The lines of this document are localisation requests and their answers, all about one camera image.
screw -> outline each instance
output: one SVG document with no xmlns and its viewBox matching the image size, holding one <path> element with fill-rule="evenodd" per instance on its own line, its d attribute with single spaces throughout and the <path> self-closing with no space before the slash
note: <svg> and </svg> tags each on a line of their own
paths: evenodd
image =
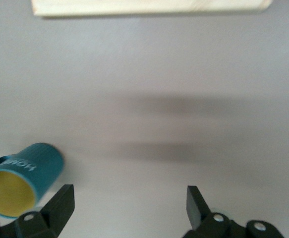
<svg viewBox="0 0 289 238">
<path fill-rule="evenodd" d="M 219 214 L 215 214 L 214 219 L 217 222 L 223 222 L 224 221 L 224 218 L 222 217 L 222 215 L 219 215 Z"/>
<path fill-rule="evenodd" d="M 34 218 L 34 215 L 33 214 L 29 214 L 29 215 L 26 215 L 25 217 L 24 217 L 24 221 L 30 221 L 30 220 L 32 220 Z"/>
<path fill-rule="evenodd" d="M 259 231 L 262 231 L 262 232 L 264 232 L 267 228 L 265 227 L 265 225 L 263 225 L 262 223 L 260 223 L 260 222 L 256 222 L 255 224 L 254 224 L 254 227 L 256 228 L 256 229 L 258 229 Z"/>
</svg>

blue mug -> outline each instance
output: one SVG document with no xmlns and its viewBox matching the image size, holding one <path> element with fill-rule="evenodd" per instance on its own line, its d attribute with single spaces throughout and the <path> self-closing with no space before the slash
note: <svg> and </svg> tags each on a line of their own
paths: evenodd
<svg viewBox="0 0 289 238">
<path fill-rule="evenodd" d="M 33 208 L 60 175 L 61 153 L 46 143 L 0 158 L 0 215 L 20 216 Z"/>
</svg>

teal cup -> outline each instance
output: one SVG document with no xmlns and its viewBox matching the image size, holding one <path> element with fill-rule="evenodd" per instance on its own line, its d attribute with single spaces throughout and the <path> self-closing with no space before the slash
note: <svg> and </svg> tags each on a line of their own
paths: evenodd
<svg viewBox="0 0 289 238">
<path fill-rule="evenodd" d="M 46 143 L 0 158 L 0 215 L 20 216 L 35 207 L 64 167 L 61 153 Z"/>
</svg>

wooden board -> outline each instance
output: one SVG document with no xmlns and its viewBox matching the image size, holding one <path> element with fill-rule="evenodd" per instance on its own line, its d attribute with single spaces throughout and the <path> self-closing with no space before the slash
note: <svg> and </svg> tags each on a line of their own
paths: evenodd
<svg viewBox="0 0 289 238">
<path fill-rule="evenodd" d="M 36 16 L 243 12 L 265 10 L 273 0 L 32 0 Z"/>
</svg>

gray surface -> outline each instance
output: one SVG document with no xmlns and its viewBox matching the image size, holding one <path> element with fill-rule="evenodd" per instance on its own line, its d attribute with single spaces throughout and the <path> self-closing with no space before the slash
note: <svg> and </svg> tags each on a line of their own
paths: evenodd
<svg viewBox="0 0 289 238">
<path fill-rule="evenodd" d="M 289 238 L 289 1 L 44 20 L 0 0 L 0 156 L 35 142 L 67 160 L 42 203 L 75 184 L 61 238 L 179 238 L 189 184 Z"/>
</svg>

